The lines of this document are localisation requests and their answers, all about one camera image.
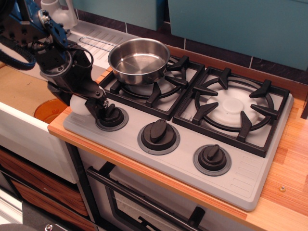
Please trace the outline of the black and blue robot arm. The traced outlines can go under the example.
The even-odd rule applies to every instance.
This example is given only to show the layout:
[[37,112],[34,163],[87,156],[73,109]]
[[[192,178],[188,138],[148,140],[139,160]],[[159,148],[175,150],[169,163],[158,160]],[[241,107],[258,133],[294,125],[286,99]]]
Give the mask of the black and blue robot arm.
[[81,97],[95,119],[110,122],[115,106],[108,105],[106,94],[91,78],[93,56],[66,34],[64,26],[32,0],[0,2],[0,42],[25,59],[1,51],[1,62],[19,70],[39,65],[54,96],[66,105],[72,96]]

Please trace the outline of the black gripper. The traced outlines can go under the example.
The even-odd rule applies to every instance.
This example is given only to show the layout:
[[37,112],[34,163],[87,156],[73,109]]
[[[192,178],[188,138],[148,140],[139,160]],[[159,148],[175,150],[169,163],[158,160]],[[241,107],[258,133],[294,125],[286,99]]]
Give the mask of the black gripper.
[[[73,93],[88,84],[97,84],[91,78],[93,58],[88,59],[88,53],[77,43],[67,47],[40,44],[40,74],[48,81],[48,90],[67,106]],[[85,106],[95,119],[109,119],[113,113],[108,100],[88,99]]]

